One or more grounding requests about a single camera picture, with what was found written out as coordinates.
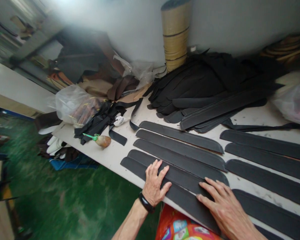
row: watch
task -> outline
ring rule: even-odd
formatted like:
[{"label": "watch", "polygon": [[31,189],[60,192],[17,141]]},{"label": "watch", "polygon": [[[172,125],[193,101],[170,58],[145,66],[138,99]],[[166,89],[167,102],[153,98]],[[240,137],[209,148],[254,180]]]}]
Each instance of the watch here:
[{"label": "watch", "polygon": [[149,212],[149,213],[153,213],[155,210],[155,207],[153,207],[144,197],[144,195],[142,194],[142,191],[139,193],[139,200],[142,203],[142,205],[144,206],[144,208]]}]

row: wall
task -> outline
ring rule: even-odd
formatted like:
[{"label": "wall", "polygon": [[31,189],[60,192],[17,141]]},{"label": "wall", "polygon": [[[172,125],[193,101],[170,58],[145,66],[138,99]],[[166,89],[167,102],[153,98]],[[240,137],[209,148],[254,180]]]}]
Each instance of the wall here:
[{"label": "wall", "polygon": [[[128,60],[164,63],[160,7],[166,0],[58,0],[60,14],[107,31]],[[300,31],[300,0],[193,0],[189,45],[242,55]]]}]

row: plastic bag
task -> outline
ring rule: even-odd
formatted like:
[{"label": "plastic bag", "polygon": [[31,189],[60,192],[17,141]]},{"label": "plastic bag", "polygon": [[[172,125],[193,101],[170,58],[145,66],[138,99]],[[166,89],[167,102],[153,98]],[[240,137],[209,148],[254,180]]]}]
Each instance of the plastic bag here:
[{"label": "plastic bag", "polygon": [[136,79],[140,81],[136,90],[139,90],[140,88],[142,88],[148,83],[151,83],[154,80],[155,76],[152,73],[153,70],[152,62],[135,61],[130,64],[126,60],[122,59],[117,55],[115,55],[114,58],[119,60],[125,69],[123,73],[123,77],[127,75],[132,75],[135,76]]},{"label": "plastic bag", "polygon": [[284,118],[300,124],[300,84],[276,95],[272,102]]},{"label": "plastic bag", "polygon": [[107,100],[107,98],[93,97],[77,85],[70,85],[55,95],[55,108],[58,118],[73,124],[75,128],[81,128]]}]

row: white table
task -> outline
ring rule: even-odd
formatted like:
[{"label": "white table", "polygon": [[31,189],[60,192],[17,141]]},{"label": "white table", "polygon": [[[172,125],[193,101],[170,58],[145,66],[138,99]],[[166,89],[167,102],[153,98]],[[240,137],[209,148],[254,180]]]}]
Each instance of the white table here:
[{"label": "white table", "polygon": [[[159,119],[156,116],[156,110],[149,110],[146,107],[149,103],[150,102],[148,101],[148,99],[144,98],[139,110],[136,113],[136,116],[134,117],[135,123],[137,125],[139,125],[142,121],[147,120],[147,121],[159,123],[162,125],[179,128],[178,124],[169,124],[169,123],[164,122],[163,119]],[[127,112],[124,115],[126,118],[130,117],[130,114],[131,114],[133,108],[134,107],[129,108],[127,110]],[[232,117],[231,119],[234,124],[237,123],[237,124],[243,124],[243,125],[280,126],[280,125],[287,123],[287,121],[285,119],[283,119],[283,117],[281,116],[281,113],[278,112],[278,110],[269,102],[263,107],[246,108],[243,111],[239,112],[234,117]],[[225,141],[225,140],[221,140],[219,138],[219,136],[220,136],[221,132],[226,129],[227,128],[224,127],[223,125],[219,125],[216,128],[214,128],[213,130],[209,131],[208,133],[200,134],[200,135],[218,141],[222,145],[222,147],[225,148],[225,146],[229,142]],[[121,144],[119,144],[115,141],[112,141],[110,146],[103,150],[94,141],[89,141],[85,145],[81,145],[80,140],[75,139],[73,137],[74,136],[74,128],[71,125],[68,125],[65,123],[61,123],[59,125],[59,127],[53,132],[53,135],[62,139],[64,142],[68,143],[69,145],[76,148],[80,152],[91,157],[92,159],[99,162],[103,166],[107,167],[111,171],[119,174],[121,177],[127,179],[129,182],[137,185],[140,188],[143,188],[144,181],[120,165],[121,160],[127,156],[128,152],[131,149],[137,149],[133,146],[133,143],[137,139],[137,137],[135,136],[135,132],[129,126],[129,119],[126,119],[126,122],[123,125],[121,125],[120,127],[115,127],[115,128],[113,128],[113,130],[116,131],[117,133],[120,133],[121,135],[123,135],[124,137],[126,137],[128,139],[125,146],[122,146]],[[109,129],[107,128],[103,132],[103,135],[108,135],[108,132],[109,132]],[[266,131],[266,132],[253,132],[253,134],[300,144],[300,130],[293,129],[290,131],[277,130],[277,131]],[[239,158],[239,157],[234,156],[229,153],[225,153],[222,157],[225,161],[228,161],[229,159],[234,158],[234,159],[240,159],[245,162],[249,162],[245,159]],[[274,170],[266,168],[264,166],[255,164],[253,162],[249,162],[249,163],[300,183],[300,180],[298,180],[296,178],[290,177],[288,175],[274,171]],[[265,199],[271,203],[274,203],[280,207],[283,207],[284,209],[286,209],[288,211],[291,211],[291,212],[294,212],[294,213],[300,215],[300,205],[298,205],[288,199],[285,199],[285,198],[279,196],[278,194],[275,194],[265,188],[262,188],[250,181],[247,181],[241,177],[238,177],[232,173],[226,173],[225,175],[227,176],[229,183],[230,183],[230,187],[232,189],[244,190],[248,193],[254,194],[255,196]],[[163,201],[165,203],[169,204],[170,206],[172,206],[173,208],[175,208],[176,210],[178,210],[178,211],[184,213],[185,215],[189,216],[190,218],[196,220],[191,215],[189,215],[187,212],[185,212],[182,208],[180,208],[178,205],[176,205],[174,202],[172,202],[170,199],[165,198]],[[268,227],[267,225],[263,224],[262,222],[254,219],[254,218],[251,218],[251,219],[254,223],[259,225],[260,227],[263,227],[264,229],[271,231],[284,239],[291,239],[291,238],[283,235],[282,233],[276,231],[275,229]]]}]

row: blue crate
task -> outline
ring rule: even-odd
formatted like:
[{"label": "blue crate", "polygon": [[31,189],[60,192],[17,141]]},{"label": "blue crate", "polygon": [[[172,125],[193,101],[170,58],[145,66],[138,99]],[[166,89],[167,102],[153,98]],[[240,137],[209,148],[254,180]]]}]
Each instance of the blue crate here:
[{"label": "blue crate", "polygon": [[99,167],[99,163],[94,161],[92,158],[84,155],[83,153],[79,154],[79,156],[72,160],[71,162],[65,162],[59,159],[51,158],[49,160],[50,164],[54,167],[56,171],[70,168],[70,169],[78,169],[78,168],[94,168],[97,169]]}]

